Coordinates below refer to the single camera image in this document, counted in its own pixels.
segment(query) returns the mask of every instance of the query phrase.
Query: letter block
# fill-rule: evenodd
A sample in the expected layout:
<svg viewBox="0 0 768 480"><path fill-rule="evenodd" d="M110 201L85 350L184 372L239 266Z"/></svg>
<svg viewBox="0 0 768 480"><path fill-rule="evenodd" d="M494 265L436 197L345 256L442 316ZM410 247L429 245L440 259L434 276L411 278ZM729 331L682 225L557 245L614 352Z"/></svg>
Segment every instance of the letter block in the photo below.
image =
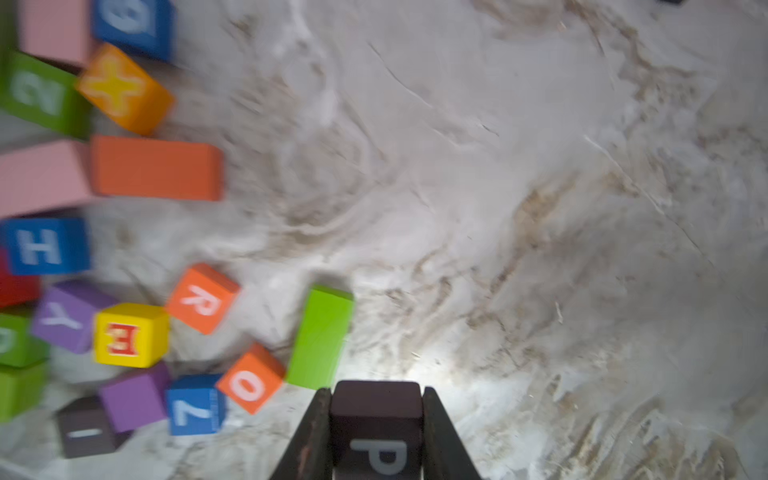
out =
<svg viewBox="0 0 768 480"><path fill-rule="evenodd" d="M286 382L313 390L333 384L354 309L351 293L320 285L312 288Z"/></svg>
<svg viewBox="0 0 768 480"><path fill-rule="evenodd" d="M205 263L189 268L165 309L204 335L214 331L240 292L240 286Z"/></svg>
<svg viewBox="0 0 768 480"><path fill-rule="evenodd" d="M0 310L0 365L23 368L48 358L48 344L30 334L31 315L26 306Z"/></svg>
<svg viewBox="0 0 768 480"><path fill-rule="evenodd" d="M170 63L175 20L170 0L96 0L93 19L97 38Z"/></svg>
<svg viewBox="0 0 768 480"><path fill-rule="evenodd" d="M116 124L149 135L173 106L174 96L119 48L104 44L76 88Z"/></svg>
<svg viewBox="0 0 768 480"><path fill-rule="evenodd" d="M65 458L116 452L132 433L115 432L97 396L77 399L56 412L56 425Z"/></svg>
<svg viewBox="0 0 768 480"><path fill-rule="evenodd" d="M336 384L331 398L335 478L421 478L421 388L415 382Z"/></svg>
<svg viewBox="0 0 768 480"><path fill-rule="evenodd" d="M119 303L96 315L96 362L145 369L168 351L169 334L170 317L161 306Z"/></svg>
<svg viewBox="0 0 768 480"><path fill-rule="evenodd" d="M166 394L171 435L205 435L221 430L227 398L216 389L221 375L187 375L173 382Z"/></svg>
<svg viewBox="0 0 768 480"><path fill-rule="evenodd" d="M88 233L81 218L14 218L3 223L14 275L56 275L91 268Z"/></svg>
<svg viewBox="0 0 768 480"><path fill-rule="evenodd" d="M32 335L73 353L91 349L96 315L119 302L84 280L51 285L38 304Z"/></svg>
<svg viewBox="0 0 768 480"><path fill-rule="evenodd" d="M11 115L64 135L88 138L91 106L75 89L77 77L36 58L13 53L2 107Z"/></svg>
<svg viewBox="0 0 768 480"><path fill-rule="evenodd" d="M280 362L254 343L218 381L216 388L253 415L280 388L284 375Z"/></svg>
<svg viewBox="0 0 768 480"><path fill-rule="evenodd" d="M167 418L165 390L170 372L164 362L134 370L99 389L99 397L118 433L135 430Z"/></svg>

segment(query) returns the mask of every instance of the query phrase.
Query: rectangular block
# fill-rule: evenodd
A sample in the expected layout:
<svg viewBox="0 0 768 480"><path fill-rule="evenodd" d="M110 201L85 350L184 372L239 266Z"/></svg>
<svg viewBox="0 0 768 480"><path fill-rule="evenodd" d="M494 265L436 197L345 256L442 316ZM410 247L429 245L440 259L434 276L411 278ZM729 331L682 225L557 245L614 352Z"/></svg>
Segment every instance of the rectangular block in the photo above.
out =
<svg viewBox="0 0 768 480"><path fill-rule="evenodd" d="M421 478L418 383L344 380L333 392L330 415L335 478Z"/></svg>
<svg viewBox="0 0 768 480"><path fill-rule="evenodd" d="M310 290L286 382L313 390L333 385L354 309L351 293L320 285Z"/></svg>
<svg viewBox="0 0 768 480"><path fill-rule="evenodd" d="M14 275L58 275L91 268L81 218L14 218L3 222L2 236Z"/></svg>
<svg viewBox="0 0 768 480"><path fill-rule="evenodd" d="M0 218L93 201L88 145L60 140L0 155Z"/></svg>
<svg viewBox="0 0 768 480"><path fill-rule="evenodd" d="M209 144L93 136L94 189L103 195L220 200L221 152Z"/></svg>

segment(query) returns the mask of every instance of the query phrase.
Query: pink rectangular block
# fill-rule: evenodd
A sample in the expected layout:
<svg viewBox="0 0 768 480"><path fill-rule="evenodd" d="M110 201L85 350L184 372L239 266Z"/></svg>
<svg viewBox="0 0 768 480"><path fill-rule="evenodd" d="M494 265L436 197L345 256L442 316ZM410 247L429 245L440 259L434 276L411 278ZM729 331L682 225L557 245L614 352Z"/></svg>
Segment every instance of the pink rectangular block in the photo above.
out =
<svg viewBox="0 0 768 480"><path fill-rule="evenodd" d="M0 218L92 201L87 161L88 146L72 140L0 156Z"/></svg>
<svg viewBox="0 0 768 480"><path fill-rule="evenodd" d="M18 30L24 53L77 67L91 60L91 0L19 0Z"/></svg>

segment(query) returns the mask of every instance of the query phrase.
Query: marble surface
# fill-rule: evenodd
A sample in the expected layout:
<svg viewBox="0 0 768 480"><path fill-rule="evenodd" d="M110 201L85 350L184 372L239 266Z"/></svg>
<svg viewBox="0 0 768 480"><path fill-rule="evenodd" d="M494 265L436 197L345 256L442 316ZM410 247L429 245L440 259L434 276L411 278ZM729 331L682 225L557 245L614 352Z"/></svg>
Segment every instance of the marble surface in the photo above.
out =
<svg viewBox="0 0 768 480"><path fill-rule="evenodd" d="M176 373L253 340L288 362L320 281L357 298L337 379L436 387L485 478L768 478L765 2L177 7L175 66L144 63L178 97L157 136L221 147L227 199L85 210L126 301L197 261L243 285L212 336L174 321ZM6 149L43 134L1 122ZM51 412L116 371L53 370L0 478L268 478L312 396L67 461Z"/></svg>

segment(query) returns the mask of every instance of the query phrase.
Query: orange rectangular block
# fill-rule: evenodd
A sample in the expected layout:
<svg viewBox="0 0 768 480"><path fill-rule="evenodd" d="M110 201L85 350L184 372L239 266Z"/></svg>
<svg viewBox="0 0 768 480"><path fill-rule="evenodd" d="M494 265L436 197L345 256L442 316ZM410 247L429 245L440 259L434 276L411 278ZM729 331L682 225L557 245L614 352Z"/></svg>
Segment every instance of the orange rectangular block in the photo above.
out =
<svg viewBox="0 0 768 480"><path fill-rule="evenodd" d="M209 144L94 135L94 189L102 195L221 200L221 151Z"/></svg>
<svg viewBox="0 0 768 480"><path fill-rule="evenodd" d="M187 270L165 306L166 311L204 335L221 323L240 285L205 263Z"/></svg>
<svg viewBox="0 0 768 480"><path fill-rule="evenodd" d="M283 384L285 372L275 357L254 343L221 377L216 388L253 415Z"/></svg>

